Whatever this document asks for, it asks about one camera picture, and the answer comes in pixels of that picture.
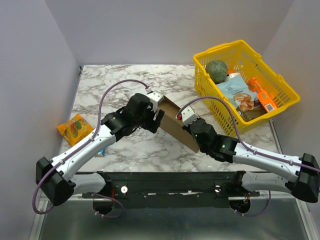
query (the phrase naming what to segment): brown box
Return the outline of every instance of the brown box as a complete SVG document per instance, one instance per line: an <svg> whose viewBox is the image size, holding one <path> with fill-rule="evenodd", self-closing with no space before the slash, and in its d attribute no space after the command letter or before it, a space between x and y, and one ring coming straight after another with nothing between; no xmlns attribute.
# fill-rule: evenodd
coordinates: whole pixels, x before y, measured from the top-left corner
<svg viewBox="0 0 320 240"><path fill-rule="evenodd" d="M182 129L182 120L176 119L176 115L179 112L180 107L164 96L163 101L158 106L158 110L164 111L160 128L197 153L199 151L199 147L196 141L187 131Z"/></svg>

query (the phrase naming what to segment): barcode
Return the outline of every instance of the barcode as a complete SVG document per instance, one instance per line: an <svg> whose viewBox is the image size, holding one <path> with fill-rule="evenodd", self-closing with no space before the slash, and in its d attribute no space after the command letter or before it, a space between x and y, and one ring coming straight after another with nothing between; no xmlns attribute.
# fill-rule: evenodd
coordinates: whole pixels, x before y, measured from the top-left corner
<svg viewBox="0 0 320 240"><path fill-rule="evenodd" d="M268 109L269 112L274 110L274 107L270 103L265 107L266 107L266 109Z"/></svg>

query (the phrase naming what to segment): gray floor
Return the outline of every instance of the gray floor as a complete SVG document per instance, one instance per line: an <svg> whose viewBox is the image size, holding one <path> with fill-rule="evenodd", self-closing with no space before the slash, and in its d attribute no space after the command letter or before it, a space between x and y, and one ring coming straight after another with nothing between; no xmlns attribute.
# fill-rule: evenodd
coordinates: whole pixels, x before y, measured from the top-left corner
<svg viewBox="0 0 320 240"><path fill-rule="evenodd" d="M266 204L254 200L250 212ZM68 201L47 214L41 240L306 240L295 199L273 199L259 217L225 208L129 209L118 219L95 216L91 201Z"/></svg>

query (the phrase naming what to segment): gray wall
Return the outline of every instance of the gray wall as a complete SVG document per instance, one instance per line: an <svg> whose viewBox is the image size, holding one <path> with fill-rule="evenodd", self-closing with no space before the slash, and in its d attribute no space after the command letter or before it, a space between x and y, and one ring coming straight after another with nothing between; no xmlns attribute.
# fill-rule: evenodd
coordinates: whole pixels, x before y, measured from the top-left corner
<svg viewBox="0 0 320 240"><path fill-rule="evenodd" d="M263 53L293 0L46 0L81 64L189 64L246 40Z"/></svg>
<svg viewBox="0 0 320 240"><path fill-rule="evenodd" d="M263 59L301 96L274 119L283 152L313 154L320 164L320 1L295 0ZM320 203L310 204L320 232Z"/></svg>
<svg viewBox="0 0 320 240"><path fill-rule="evenodd" d="M79 65L43 0L0 8L0 239L26 240L35 164L57 154Z"/></svg>

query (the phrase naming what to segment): white marble tabletop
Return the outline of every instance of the white marble tabletop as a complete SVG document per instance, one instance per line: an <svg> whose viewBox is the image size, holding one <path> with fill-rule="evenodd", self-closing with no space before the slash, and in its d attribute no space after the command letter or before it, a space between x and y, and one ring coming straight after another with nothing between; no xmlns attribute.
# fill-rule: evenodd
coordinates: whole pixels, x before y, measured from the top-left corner
<svg viewBox="0 0 320 240"><path fill-rule="evenodd" d="M80 114L95 128L98 106L103 93L112 84L125 80L144 81L165 94L182 107L198 96L194 88L193 65L85 65L76 92L71 117ZM102 117L125 106L135 93L145 93L143 85L124 83L108 94L102 107ZM196 102L192 108L212 124L218 134L223 130L206 105ZM256 127L242 135L248 144L277 152L277 145L269 123ZM61 151L70 146L64 140ZM106 149L104 157L94 157L80 171L106 172L202 172L202 171L257 171L242 164L219 162L198 152L194 153L162 129L156 134L139 129L132 135Z"/></svg>

